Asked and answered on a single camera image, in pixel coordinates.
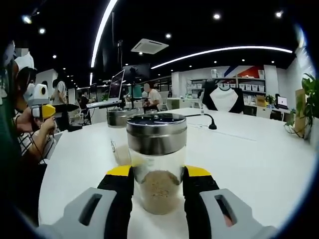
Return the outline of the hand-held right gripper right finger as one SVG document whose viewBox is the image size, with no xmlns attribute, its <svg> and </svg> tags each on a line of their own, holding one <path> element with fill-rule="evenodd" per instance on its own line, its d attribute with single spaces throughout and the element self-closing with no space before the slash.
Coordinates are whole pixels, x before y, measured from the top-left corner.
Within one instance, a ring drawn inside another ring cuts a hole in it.
<svg viewBox="0 0 319 239">
<path fill-rule="evenodd" d="M 277 229 L 254 219 L 252 209 L 228 189 L 220 189 L 210 172 L 185 166 L 184 211 L 191 239 L 273 239 Z"/>
</svg>

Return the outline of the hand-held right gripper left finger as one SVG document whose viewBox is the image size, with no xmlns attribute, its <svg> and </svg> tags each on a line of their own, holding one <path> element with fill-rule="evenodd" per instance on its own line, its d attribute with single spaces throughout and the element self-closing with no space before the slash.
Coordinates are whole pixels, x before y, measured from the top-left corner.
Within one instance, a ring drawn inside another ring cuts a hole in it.
<svg viewBox="0 0 319 239">
<path fill-rule="evenodd" d="M 97 188 L 89 188 L 64 208 L 52 225 L 40 225 L 42 239 L 125 239 L 132 211 L 132 168 L 118 166 Z"/>
</svg>

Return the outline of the person's left hand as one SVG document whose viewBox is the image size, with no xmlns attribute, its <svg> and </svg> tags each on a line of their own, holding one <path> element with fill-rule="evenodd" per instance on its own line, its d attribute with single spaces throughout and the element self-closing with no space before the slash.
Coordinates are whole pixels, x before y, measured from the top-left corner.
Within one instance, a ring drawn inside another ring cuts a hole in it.
<svg viewBox="0 0 319 239">
<path fill-rule="evenodd" d="M 36 135 L 48 136 L 53 134 L 56 129 L 55 117 L 49 117 L 47 119 L 35 118 L 34 122 L 38 127 Z"/>
</svg>

